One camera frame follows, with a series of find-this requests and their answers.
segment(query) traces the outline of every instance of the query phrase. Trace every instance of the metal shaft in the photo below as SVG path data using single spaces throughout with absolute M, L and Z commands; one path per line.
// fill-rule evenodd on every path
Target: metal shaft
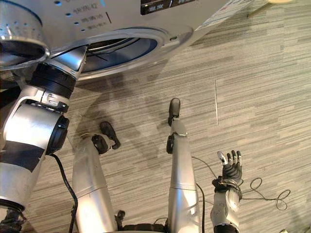
M 187 132 L 180 120 L 172 123 L 173 162 L 169 193 L 169 232 L 200 232 L 199 200 Z
M 78 198 L 76 215 L 80 233 L 105 233 L 117 230 L 113 208 L 99 154 L 91 136 L 83 139 L 76 150 L 73 190 Z

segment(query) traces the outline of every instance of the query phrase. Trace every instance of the robot finger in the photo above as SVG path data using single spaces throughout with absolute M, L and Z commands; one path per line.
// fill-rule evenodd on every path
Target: robot finger
M 237 151 L 238 154 L 238 163 L 240 163 L 240 166 L 242 166 L 242 155 L 240 151 Z
M 232 158 L 233 158 L 233 164 L 235 164 L 237 162 L 237 155 L 235 154 L 234 150 L 231 151 L 231 154 L 232 154 Z
M 228 164 L 226 157 L 221 151 L 217 152 L 217 155 L 218 155 L 219 160 L 222 162 L 223 166 Z
M 227 157 L 228 157 L 228 161 L 229 161 L 229 164 L 232 165 L 232 158 L 231 158 L 231 154 L 228 153 L 227 154 Z

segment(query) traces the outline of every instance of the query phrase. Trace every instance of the robot leg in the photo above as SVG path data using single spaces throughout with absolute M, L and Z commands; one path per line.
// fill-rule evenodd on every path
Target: robot leg
M 187 131 L 179 120 L 180 100 L 172 99 L 168 123 L 167 152 L 173 154 L 169 192 L 168 231 L 170 233 L 199 233 L 200 213 L 192 158 Z
M 75 153 L 72 184 L 78 198 L 76 219 L 80 233 L 118 229 L 99 155 L 116 149 L 120 143 L 108 122 L 103 122 L 101 129 L 105 134 L 84 134 Z

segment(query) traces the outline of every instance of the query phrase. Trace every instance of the black cylinder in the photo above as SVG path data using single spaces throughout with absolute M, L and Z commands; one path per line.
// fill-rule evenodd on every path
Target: black cylinder
M 75 84 L 73 76 L 44 63 L 37 66 L 30 81 L 30 85 L 41 87 L 67 99 L 70 98 Z

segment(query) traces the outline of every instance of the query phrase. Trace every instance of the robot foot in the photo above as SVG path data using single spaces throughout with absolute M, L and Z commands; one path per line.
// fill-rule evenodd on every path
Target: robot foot
M 168 117 L 169 126 L 172 125 L 173 118 L 179 118 L 179 111 L 180 111 L 180 99 L 173 98 L 170 102 L 169 108 L 169 117 Z
M 108 121 L 104 121 L 100 124 L 100 128 L 103 134 L 105 134 L 110 140 L 113 140 L 115 142 L 115 144 L 112 146 L 112 149 L 118 149 L 121 146 L 121 143 L 118 140 L 116 132 L 113 129 L 112 125 Z

